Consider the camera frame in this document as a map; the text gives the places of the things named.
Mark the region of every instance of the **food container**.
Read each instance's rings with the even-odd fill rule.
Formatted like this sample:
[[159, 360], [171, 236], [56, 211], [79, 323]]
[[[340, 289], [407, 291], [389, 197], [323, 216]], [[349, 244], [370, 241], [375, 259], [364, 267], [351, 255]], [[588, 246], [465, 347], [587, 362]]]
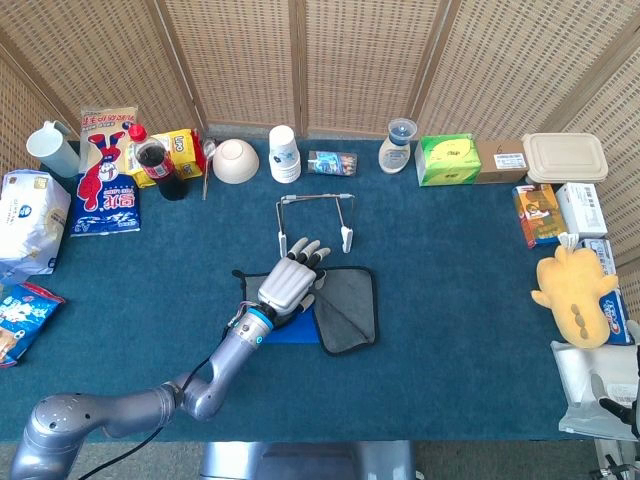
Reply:
[[602, 145], [590, 133], [534, 133], [522, 137], [528, 183], [602, 182], [609, 171]]

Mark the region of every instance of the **plastic bag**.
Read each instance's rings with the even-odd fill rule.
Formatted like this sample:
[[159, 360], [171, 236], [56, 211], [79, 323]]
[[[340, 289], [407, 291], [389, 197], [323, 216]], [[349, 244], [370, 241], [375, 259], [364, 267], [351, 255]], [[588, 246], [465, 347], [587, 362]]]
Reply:
[[603, 345], [585, 350], [568, 343], [551, 342], [551, 350], [568, 403], [559, 430], [637, 441], [631, 427], [602, 408], [591, 391], [591, 374], [596, 373], [602, 378], [611, 399], [631, 406], [638, 390], [636, 346]]
[[67, 221], [71, 196], [51, 175], [7, 173], [0, 199], [0, 283], [51, 273]]
[[12, 367], [35, 340], [45, 320], [64, 303], [32, 283], [16, 285], [0, 304], [0, 367]]
[[83, 109], [71, 236], [140, 230], [138, 189], [124, 161], [137, 113], [137, 107]]

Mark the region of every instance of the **yellow box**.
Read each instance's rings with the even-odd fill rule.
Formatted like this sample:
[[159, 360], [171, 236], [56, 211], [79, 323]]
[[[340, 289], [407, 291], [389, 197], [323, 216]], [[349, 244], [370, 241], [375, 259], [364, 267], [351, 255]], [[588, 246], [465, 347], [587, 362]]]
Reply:
[[[194, 138], [190, 129], [185, 128], [151, 136], [160, 140], [164, 148], [169, 150], [171, 160], [176, 167], [176, 173], [181, 179], [202, 175], [202, 170], [198, 166], [198, 156], [199, 153], [201, 154], [199, 152], [200, 145], [196, 145], [197, 137]], [[155, 185], [155, 182], [149, 178], [133, 155], [133, 142], [125, 150], [124, 160], [127, 174], [133, 177], [138, 187], [145, 188]]]

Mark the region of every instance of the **colorful box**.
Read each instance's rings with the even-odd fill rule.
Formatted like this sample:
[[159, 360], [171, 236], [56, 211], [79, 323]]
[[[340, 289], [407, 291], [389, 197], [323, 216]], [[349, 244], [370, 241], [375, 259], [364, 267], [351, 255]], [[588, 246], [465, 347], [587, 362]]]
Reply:
[[421, 187], [470, 184], [481, 168], [470, 133], [422, 137], [415, 160]]
[[579, 246], [590, 248], [598, 256], [602, 270], [605, 275], [614, 275], [616, 273], [616, 264], [611, 251], [611, 242], [603, 238], [587, 238], [578, 243]]
[[513, 200], [529, 248], [558, 243], [558, 235], [567, 231], [551, 185], [515, 187]]
[[612, 345], [629, 345], [633, 339], [627, 331], [627, 308], [622, 300], [622, 293], [619, 289], [608, 293], [600, 299], [600, 308], [609, 322], [611, 334], [607, 343]]
[[[204, 170], [204, 154], [200, 146], [198, 133], [188, 128], [167, 133], [151, 135], [160, 140], [164, 148], [171, 153], [176, 173], [181, 179], [199, 177]], [[127, 174], [131, 175], [140, 188], [151, 187], [155, 182], [142, 169], [133, 155], [133, 144], [125, 152]]]

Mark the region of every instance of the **yellow plush toy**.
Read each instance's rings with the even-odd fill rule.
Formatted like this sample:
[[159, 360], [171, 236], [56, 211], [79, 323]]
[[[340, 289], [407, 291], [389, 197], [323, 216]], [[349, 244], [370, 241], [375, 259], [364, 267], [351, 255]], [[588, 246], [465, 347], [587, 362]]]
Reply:
[[609, 338], [609, 323], [598, 301], [618, 286], [616, 275], [606, 275], [589, 248], [569, 252], [556, 248], [555, 257], [543, 258], [536, 269], [540, 290], [533, 300], [551, 309], [560, 333], [580, 348], [596, 348]]

